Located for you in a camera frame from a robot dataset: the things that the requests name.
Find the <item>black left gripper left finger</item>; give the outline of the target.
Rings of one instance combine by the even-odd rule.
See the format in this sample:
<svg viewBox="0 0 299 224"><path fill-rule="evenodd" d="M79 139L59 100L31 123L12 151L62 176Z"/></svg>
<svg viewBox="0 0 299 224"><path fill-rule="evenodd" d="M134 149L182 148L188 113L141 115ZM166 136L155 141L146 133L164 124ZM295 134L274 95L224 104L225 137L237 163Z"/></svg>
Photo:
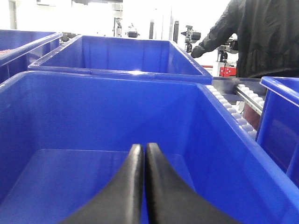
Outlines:
<svg viewBox="0 0 299 224"><path fill-rule="evenodd" d="M109 183L61 224L139 224L144 180L144 153L133 144Z"/></svg>

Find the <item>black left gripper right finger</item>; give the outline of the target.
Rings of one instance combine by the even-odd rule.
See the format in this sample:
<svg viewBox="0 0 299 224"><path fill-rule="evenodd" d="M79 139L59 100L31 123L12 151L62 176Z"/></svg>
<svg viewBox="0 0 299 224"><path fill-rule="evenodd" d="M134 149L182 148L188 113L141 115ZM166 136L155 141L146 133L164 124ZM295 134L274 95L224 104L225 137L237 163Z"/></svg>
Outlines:
<svg viewBox="0 0 299 224"><path fill-rule="evenodd" d="M193 190L157 143L146 146L145 194L151 224L238 224Z"/></svg>

